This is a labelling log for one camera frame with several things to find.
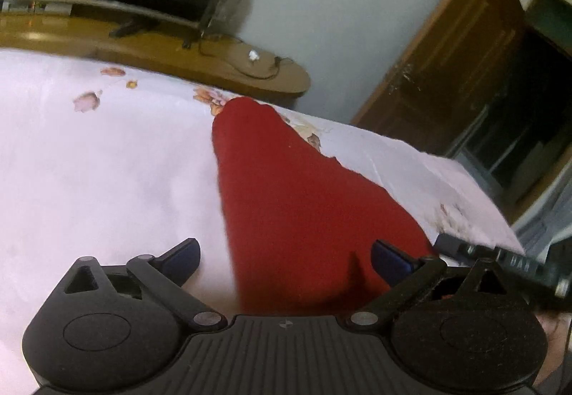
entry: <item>wooden door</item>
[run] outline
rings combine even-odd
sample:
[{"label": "wooden door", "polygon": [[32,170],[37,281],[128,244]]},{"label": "wooden door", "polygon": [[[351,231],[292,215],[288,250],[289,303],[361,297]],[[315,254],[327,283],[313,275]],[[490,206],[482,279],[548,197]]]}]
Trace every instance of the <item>wooden door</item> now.
[{"label": "wooden door", "polygon": [[499,90],[519,0],[441,0],[352,124],[444,154]]}]

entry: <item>folded red garment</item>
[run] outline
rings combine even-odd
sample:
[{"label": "folded red garment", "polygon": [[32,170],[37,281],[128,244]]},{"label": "folded red garment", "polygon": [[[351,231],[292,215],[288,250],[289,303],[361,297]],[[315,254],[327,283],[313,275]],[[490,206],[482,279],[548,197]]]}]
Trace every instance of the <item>folded red garment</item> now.
[{"label": "folded red garment", "polygon": [[229,101],[213,144],[242,312],[350,312],[388,289],[370,264],[376,239],[433,253],[384,188],[321,155],[270,106]]}]

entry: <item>red cloth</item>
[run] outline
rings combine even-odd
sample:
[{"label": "red cloth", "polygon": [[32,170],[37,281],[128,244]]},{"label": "red cloth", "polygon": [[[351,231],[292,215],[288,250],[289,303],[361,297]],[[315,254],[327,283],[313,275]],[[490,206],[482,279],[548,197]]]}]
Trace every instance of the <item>red cloth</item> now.
[{"label": "red cloth", "polygon": [[267,105],[229,101],[213,124],[218,184],[242,311],[348,312],[387,291],[370,249],[433,253],[387,191],[321,155]]}]

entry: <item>door panel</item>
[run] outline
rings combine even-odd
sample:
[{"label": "door panel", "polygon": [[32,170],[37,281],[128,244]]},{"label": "door panel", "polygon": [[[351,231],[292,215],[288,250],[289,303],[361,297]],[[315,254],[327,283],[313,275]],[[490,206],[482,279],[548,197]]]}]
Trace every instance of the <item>door panel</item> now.
[{"label": "door panel", "polygon": [[498,91],[523,30],[519,0],[442,0],[352,123],[444,153]]}]

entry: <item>white bed sheet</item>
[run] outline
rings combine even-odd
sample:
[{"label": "white bed sheet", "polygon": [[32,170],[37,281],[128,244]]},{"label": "white bed sheet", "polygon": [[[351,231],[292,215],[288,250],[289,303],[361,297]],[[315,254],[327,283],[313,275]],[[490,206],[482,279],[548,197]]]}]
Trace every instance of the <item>white bed sheet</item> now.
[{"label": "white bed sheet", "polygon": [[[187,237],[202,261],[185,288],[227,315],[240,311],[217,186],[211,107],[233,97],[129,67],[0,50],[0,386],[37,385],[24,329],[76,258],[124,264]],[[136,81],[136,88],[126,87]],[[75,112],[73,100],[100,94]],[[347,125],[276,108],[326,156],[388,192],[434,242],[441,231],[522,251],[513,231],[454,161]]]}]

